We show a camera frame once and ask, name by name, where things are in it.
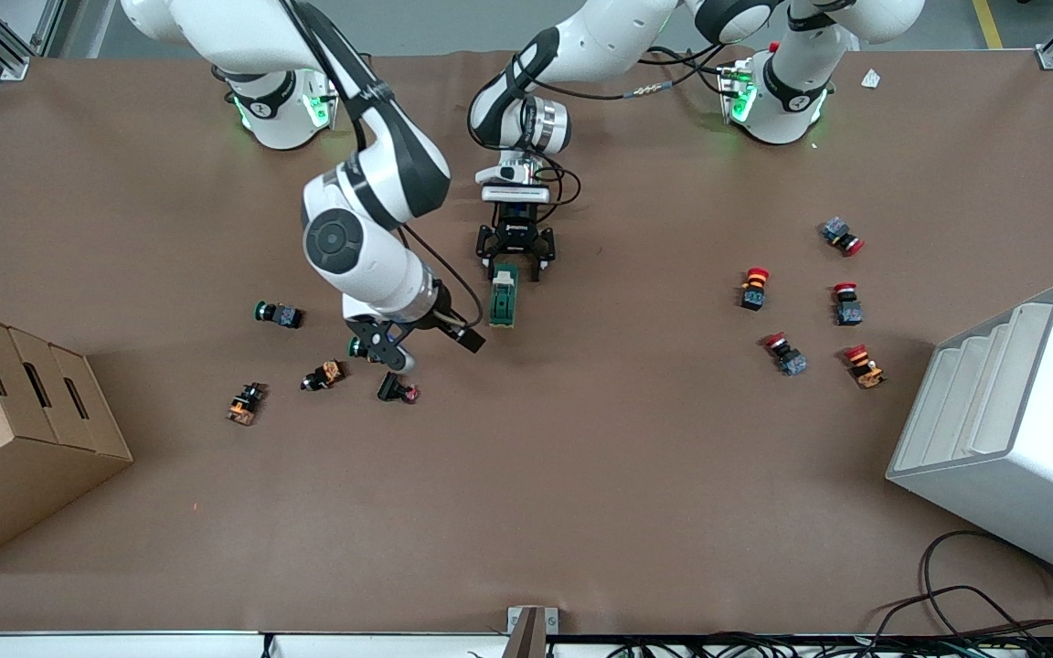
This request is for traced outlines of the green load switch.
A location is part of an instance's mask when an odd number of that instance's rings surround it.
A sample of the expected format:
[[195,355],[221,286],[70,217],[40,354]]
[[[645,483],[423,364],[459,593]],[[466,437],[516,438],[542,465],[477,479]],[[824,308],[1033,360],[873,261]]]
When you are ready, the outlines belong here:
[[514,328],[518,283],[519,270],[514,263],[497,263],[493,270],[492,299],[488,315],[488,322],[492,328]]

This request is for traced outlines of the brown paper table cover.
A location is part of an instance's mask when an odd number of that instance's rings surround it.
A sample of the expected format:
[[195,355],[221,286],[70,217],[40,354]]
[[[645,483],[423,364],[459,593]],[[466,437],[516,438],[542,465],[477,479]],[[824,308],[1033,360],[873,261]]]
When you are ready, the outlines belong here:
[[874,626],[962,525],[885,478],[933,346],[1053,286],[1053,71],[861,51],[835,84],[786,147],[697,80],[570,101],[557,261],[480,354],[412,336],[405,405],[357,361],[298,387],[346,348],[298,216],[351,133],[263,149],[200,61],[35,62],[0,86],[0,321],[90,356],[133,465],[0,549],[0,631],[484,631],[519,604],[574,632]]

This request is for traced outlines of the red yellow emergency button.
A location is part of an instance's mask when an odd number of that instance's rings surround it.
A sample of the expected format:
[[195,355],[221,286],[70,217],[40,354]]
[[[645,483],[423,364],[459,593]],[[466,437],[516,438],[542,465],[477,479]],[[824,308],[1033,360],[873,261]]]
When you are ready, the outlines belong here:
[[766,283],[768,283],[769,272],[764,268],[753,267],[747,270],[746,280],[742,284],[742,296],[740,296],[740,308],[757,312],[764,307]]

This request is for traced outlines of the red orange emergency button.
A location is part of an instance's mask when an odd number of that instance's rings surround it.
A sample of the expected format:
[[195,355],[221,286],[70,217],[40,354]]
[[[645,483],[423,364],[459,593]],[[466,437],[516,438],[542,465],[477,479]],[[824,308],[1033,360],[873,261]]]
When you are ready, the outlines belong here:
[[865,343],[854,345],[852,348],[846,348],[843,356],[849,375],[852,376],[857,386],[861,390],[877,387],[886,382],[883,370],[870,357]]

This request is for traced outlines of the brown cardboard box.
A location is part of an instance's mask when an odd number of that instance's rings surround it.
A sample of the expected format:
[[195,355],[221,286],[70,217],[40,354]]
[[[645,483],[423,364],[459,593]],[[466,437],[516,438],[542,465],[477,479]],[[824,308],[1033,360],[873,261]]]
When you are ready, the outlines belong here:
[[131,463],[88,359],[0,324],[0,546]]

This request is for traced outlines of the white slotted rack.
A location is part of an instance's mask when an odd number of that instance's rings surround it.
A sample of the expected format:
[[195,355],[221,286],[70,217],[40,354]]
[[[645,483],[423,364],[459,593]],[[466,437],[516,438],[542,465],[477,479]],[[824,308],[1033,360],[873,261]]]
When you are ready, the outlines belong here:
[[933,348],[886,476],[1053,566],[1053,287]]

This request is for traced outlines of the black orange selector switch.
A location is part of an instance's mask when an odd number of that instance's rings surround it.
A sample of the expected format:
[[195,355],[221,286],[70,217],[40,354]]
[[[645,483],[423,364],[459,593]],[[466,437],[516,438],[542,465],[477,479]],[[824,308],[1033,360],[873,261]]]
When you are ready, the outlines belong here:
[[260,382],[242,385],[241,391],[229,403],[226,420],[237,422],[243,428],[254,424],[262,401],[266,398],[266,387]]
[[331,359],[321,366],[309,372],[301,380],[301,391],[315,392],[330,390],[335,383],[346,378],[346,368],[339,361]]

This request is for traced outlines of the grey metal bracket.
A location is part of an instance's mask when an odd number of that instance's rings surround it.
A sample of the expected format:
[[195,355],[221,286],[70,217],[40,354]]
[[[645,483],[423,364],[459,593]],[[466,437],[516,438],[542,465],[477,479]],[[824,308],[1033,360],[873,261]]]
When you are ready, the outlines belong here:
[[506,612],[508,642],[502,658],[555,658],[553,642],[559,632],[560,609],[522,605]]

